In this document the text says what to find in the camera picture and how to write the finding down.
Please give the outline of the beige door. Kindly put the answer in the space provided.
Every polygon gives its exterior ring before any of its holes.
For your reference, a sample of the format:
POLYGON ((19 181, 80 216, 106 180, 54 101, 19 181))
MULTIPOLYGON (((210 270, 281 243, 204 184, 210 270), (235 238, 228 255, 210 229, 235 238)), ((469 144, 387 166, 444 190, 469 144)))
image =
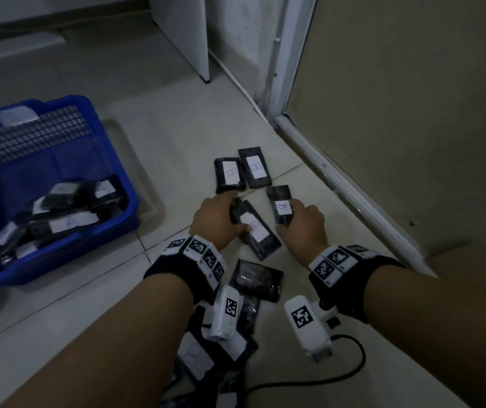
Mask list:
POLYGON ((486 249, 486 0, 318 0, 286 113, 427 253, 486 249))

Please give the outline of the white threshold rail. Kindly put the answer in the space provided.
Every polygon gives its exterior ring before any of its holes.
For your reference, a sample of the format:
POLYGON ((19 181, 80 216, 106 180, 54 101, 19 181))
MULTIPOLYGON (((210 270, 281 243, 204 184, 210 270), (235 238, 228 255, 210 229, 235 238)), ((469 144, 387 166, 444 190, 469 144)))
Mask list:
POLYGON ((279 115, 274 122, 321 172, 334 192, 358 212, 363 223, 399 260, 422 274, 438 276, 426 264, 423 249, 338 164, 307 140, 291 119, 279 115))

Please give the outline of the person's left forearm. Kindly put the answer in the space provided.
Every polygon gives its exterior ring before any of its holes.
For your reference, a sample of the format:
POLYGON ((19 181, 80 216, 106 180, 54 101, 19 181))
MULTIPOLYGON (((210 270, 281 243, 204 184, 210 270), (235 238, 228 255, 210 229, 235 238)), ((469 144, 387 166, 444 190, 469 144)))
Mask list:
POLYGON ((142 280, 0 408, 158 408, 192 311, 178 276, 142 280))

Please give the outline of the white cabinet panel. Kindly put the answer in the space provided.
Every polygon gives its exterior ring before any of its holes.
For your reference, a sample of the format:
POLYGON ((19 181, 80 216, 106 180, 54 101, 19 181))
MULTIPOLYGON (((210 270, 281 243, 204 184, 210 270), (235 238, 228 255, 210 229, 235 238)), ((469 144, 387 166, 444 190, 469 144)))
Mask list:
POLYGON ((198 73, 210 83, 205 0, 149 0, 153 22, 198 73))

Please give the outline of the person's right hand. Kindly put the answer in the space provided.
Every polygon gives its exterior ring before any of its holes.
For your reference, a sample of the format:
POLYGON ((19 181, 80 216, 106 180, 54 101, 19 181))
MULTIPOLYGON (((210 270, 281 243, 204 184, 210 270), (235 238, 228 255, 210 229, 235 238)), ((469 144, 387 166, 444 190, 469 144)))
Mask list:
POLYGON ((284 246, 301 266, 310 271, 311 263, 329 247, 325 217, 315 205, 305 206, 296 198, 290 203, 293 219, 289 226, 294 232, 294 242, 284 246))

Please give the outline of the pile of black packets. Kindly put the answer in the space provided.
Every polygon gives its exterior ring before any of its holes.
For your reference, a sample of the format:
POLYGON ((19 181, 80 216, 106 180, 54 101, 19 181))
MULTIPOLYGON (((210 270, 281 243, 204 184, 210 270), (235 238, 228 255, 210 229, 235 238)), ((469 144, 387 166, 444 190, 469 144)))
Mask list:
POLYGON ((120 178, 72 178, 29 202, 0 230, 2 269, 90 226, 108 221, 127 208, 129 197, 120 178))
POLYGON ((226 342, 204 339, 201 329, 208 309, 198 305, 191 315, 164 389, 172 389, 187 377, 193 390, 165 398, 158 408, 247 408, 245 367, 259 345, 251 335, 239 331, 226 342))

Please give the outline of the black unlabelled packet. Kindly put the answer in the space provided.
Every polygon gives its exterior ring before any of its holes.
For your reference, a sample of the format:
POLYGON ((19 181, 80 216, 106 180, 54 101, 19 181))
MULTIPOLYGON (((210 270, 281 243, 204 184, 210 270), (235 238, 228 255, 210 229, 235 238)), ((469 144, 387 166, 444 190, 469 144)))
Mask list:
POLYGON ((277 303, 283 280, 284 272, 280 270, 238 259, 229 285, 242 295, 277 303))

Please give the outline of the person's left hand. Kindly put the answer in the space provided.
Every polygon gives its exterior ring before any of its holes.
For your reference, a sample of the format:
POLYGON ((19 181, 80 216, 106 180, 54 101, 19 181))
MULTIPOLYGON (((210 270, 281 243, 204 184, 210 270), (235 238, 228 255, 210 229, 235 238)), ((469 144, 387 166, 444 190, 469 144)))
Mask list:
POLYGON ((212 243, 220 252, 234 239, 233 223, 230 217, 232 201, 237 197, 238 191, 230 190, 213 198, 203 200, 199 210, 194 214, 188 231, 189 235, 199 236, 212 243))

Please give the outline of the white basket label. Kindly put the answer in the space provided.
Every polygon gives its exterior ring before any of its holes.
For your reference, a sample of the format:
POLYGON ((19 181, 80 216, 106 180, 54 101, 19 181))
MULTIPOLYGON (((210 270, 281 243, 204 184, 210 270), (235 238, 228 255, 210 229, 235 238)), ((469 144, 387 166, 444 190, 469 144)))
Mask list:
POLYGON ((36 111, 25 105, 0 110, 0 125, 4 128, 16 127, 39 119, 36 111))

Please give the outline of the blue plastic basket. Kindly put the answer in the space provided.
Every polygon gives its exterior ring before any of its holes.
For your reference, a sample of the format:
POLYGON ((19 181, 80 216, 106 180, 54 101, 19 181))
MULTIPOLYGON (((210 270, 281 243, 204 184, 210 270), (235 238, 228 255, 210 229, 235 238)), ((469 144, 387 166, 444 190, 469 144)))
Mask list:
POLYGON ((25 105, 40 116, 12 128, 0 125, 0 230, 29 202, 64 179, 103 179, 116 174, 129 205, 116 217, 56 241, 2 269, 0 288, 27 284, 140 226, 138 195, 87 97, 67 95, 25 105))

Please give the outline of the brown cardboard box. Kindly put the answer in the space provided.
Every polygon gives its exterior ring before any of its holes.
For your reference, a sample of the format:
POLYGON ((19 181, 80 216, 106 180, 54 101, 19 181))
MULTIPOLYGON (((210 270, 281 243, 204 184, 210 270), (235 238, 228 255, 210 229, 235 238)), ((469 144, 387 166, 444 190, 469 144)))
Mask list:
POLYGON ((486 295, 486 251, 468 244, 431 256, 426 264, 441 278, 486 295))

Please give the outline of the person's right forearm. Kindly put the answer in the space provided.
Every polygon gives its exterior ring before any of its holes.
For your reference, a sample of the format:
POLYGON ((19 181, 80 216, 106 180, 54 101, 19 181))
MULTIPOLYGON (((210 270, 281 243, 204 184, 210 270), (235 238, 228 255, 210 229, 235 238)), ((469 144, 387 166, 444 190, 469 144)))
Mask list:
POLYGON ((486 407, 486 295, 395 266, 363 296, 370 325, 471 407, 486 407))

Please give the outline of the black wristband with marker tags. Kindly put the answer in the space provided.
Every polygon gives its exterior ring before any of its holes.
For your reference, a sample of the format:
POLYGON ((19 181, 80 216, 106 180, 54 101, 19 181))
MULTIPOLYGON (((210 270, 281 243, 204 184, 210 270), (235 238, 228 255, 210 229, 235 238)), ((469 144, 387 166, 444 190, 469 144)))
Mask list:
POLYGON ((328 309, 368 324, 364 291, 371 275, 387 265, 403 268, 398 260, 357 244, 333 245, 309 264, 309 281, 328 309))
POLYGON ((194 304, 213 304, 227 270, 227 264, 213 243, 198 235, 172 240, 145 272, 144 278, 156 274, 173 274, 190 288, 194 304))

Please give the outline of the black labelled packet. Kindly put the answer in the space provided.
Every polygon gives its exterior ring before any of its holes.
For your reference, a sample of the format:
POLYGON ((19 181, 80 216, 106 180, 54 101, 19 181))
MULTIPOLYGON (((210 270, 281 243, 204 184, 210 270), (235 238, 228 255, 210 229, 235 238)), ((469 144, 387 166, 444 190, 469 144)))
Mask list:
POLYGON ((250 189, 259 189, 272 185, 265 157, 260 147, 243 148, 238 150, 242 169, 250 189))
POLYGON ((246 180, 239 157, 217 158, 214 160, 214 169, 217 195, 230 190, 246 190, 246 180))
POLYGON ((251 231, 242 233, 240 238, 260 261, 266 260, 281 248, 280 240, 247 200, 235 197, 230 207, 230 217, 233 224, 251 226, 251 231))
POLYGON ((267 186, 266 192, 276 224, 288 227, 293 219, 293 209, 290 203, 292 195, 289 186, 267 186))

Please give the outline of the white door frame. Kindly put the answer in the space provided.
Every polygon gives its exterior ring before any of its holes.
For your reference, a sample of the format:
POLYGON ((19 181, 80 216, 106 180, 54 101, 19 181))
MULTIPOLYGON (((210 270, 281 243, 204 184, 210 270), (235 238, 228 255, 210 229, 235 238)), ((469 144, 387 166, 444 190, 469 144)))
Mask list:
POLYGON ((316 5, 317 0, 287 0, 265 115, 272 126, 287 109, 316 5))

